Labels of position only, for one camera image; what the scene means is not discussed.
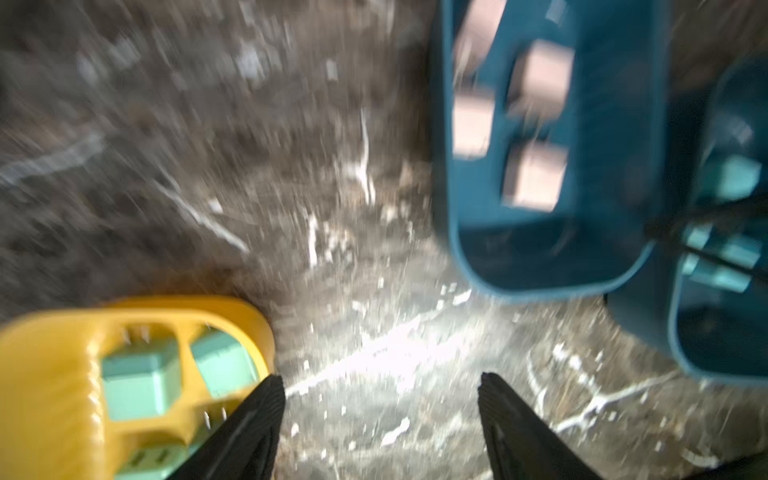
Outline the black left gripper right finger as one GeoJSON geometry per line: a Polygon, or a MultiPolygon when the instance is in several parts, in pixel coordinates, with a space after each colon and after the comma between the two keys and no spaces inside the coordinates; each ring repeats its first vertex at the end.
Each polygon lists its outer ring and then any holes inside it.
{"type": "Polygon", "coordinates": [[[597,479],[499,375],[485,372],[478,408],[495,479],[597,479]]]}

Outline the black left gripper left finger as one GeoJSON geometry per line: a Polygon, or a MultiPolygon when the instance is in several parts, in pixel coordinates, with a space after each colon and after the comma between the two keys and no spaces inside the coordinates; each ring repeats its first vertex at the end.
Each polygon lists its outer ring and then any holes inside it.
{"type": "Polygon", "coordinates": [[[282,377],[266,377],[169,479],[271,479],[285,408],[282,377]]]}

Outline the green plug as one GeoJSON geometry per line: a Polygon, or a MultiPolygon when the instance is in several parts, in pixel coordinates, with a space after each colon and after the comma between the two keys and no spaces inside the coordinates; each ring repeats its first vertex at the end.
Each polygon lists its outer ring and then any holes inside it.
{"type": "Polygon", "coordinates": [[[247,350],[224,331],[206,330],[190,349],[212,398],[229,396],[259,381],[258,371],[247,350]]]}
{"type": "Polygon", "coordinates": [[[113,421],[161,417],[182,393],[178,343],[137,342],[101,359],[107,413],[113,421]]]}

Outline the yellow storage box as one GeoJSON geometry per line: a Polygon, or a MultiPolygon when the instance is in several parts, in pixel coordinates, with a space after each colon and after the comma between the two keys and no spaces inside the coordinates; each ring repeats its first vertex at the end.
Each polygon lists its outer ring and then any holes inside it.
{"type": "Polygon", "coordinates": [[[225,296],[149,296],[44,310],[1,330],[1,475],[5,479],[169,479],[274,371],[275,341],[251,304],[225,296]],[[206,330],[247,350],[259,381],[212,398],[190,345],[206,330]],[[182,393],[161,417],[113,421],[101,359],[173,338],[182,393]]]}

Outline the blue plug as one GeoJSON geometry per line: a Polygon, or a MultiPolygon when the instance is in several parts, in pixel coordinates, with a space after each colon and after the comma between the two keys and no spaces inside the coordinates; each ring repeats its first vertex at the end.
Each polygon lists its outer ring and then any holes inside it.
{"type": "Polygon", "coordinates": [[[763,243],[751,237],[737,235],[726,238],[720,247],[721,256],[734,264],[753,268],[762,255],[763,243]]]}
{"type": "Polygon", "coordinates": [[[757,187],[762,163],[742,155],[714,155],[701,167],[699,195],[714,201],[734,201],[750,196],[757,187]]]}
{"type": "Polygon", "coordinates": [[[694,256],[685,257],[682,273],[691,281],[736,293],[743,293],[751,284],[751,277],[746,274],[694,256]]]}

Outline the pink plug pair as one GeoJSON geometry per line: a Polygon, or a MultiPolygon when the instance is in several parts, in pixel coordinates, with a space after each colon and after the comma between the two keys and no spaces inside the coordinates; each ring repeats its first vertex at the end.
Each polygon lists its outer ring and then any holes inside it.
{"type": "Polygon", "coordinates": [[[557,206],[568,163],[568,150],[540,141],[515,147],[507,161],[501,202],[508,208],[552,212],[557,206]]]}

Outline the blue plug top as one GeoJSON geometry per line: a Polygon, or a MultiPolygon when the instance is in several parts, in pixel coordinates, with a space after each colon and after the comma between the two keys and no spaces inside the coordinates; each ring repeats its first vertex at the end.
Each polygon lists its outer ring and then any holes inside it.
{"type": "Polygon", "coordinates": [[[757,187],[762,163],[742,155],[714,155],[701,167],[699,195],[714,201],[734,201],[750,196],[757,187]]]}

